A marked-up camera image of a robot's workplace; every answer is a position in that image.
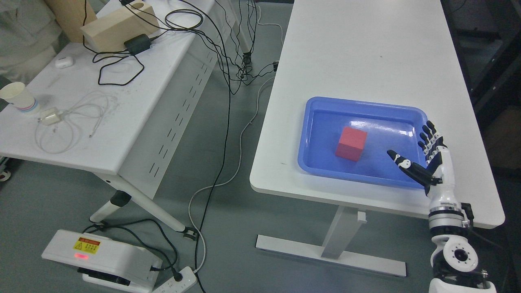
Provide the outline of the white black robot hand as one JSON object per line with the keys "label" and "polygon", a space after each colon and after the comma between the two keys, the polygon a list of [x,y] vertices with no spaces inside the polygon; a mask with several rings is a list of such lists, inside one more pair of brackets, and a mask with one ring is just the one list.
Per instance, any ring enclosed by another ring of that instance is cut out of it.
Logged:
{"label": "white black robot hand", "polygon": [[430,212],[462,210],[461,202],[455,196],[455,174],[449,148],[444,144],[444,137],[435,125],[427,121],[419,134],[418,145],[425,156],[426,167],[401,156],[394,150],[387,150],[387,155],[409,178],[423,186],[429,198]]}

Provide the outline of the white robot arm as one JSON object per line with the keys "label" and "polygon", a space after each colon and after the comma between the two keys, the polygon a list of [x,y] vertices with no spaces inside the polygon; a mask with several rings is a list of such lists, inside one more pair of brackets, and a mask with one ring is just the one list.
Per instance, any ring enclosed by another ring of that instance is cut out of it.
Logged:
{"label": "white robot arm", "polygon": [[497,292],[488,280],[488,272],[478,266],[478,254],[466,236],[473,219],[468,203],[462,203],[461,208],[434,208],[429,213],[431,240],[436,245],[430,259],[433,274],[430,293]]}

